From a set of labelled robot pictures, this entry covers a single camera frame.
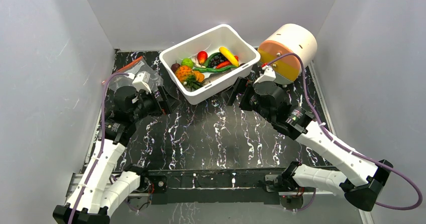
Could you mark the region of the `white plastic bin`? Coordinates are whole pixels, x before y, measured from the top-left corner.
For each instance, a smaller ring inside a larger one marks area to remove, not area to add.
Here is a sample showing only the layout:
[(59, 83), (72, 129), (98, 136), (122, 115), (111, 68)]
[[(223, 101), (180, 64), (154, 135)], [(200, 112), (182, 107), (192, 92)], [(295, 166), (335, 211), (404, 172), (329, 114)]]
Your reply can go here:
[(198, 104), (249, 75), (260, 54), (229, 25), (222, 24), (159, 55), (186, 100)]

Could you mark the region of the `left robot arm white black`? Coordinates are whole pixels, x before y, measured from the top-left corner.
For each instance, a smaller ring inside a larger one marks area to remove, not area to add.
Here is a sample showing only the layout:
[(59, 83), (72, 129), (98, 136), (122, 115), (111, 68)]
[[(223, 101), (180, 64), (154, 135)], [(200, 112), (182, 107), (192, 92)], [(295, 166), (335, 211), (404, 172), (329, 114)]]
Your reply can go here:
[(112, 214), (132, 192), (148, 194), (149, 201), (155, 189), (165, 192), (167, 178), (150, 176), (146, 167), (130, 164), (116, 177), (113, 170), (140, 120), (170, 115), (180, 104), (163, 86), (154, 92), (136, 90), (133, 86), (118, 88), (113, 103), (105, 108), (101, 117), (100, 136), (91, 160), (66, 203), (55, 207), (55, 221), (109, 223)]

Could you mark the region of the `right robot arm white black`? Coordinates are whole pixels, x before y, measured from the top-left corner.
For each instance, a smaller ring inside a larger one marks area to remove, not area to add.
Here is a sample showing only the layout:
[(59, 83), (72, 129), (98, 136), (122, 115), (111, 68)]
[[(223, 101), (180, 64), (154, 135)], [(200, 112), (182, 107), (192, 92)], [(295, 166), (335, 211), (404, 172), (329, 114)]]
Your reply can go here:
[(318, 188), (343, 196), (363, 211), (371, 211), (382, 191), (389, 170), (345, 151), (335, 144), (336, 137), (321, 130), (313, 114), (285, 100), (284, 89), (273, 81), (254, 83), (239, 77), (235, 84), (221, 94), (232, 105), (241, 94), (239, 107), (254, 111), (271, 124), (278, 133), (314, 150), (337, 170), (309, 167), (293, 161), (273, 180), (266, 180), (270, 191), (295, 191), (302, 187)]

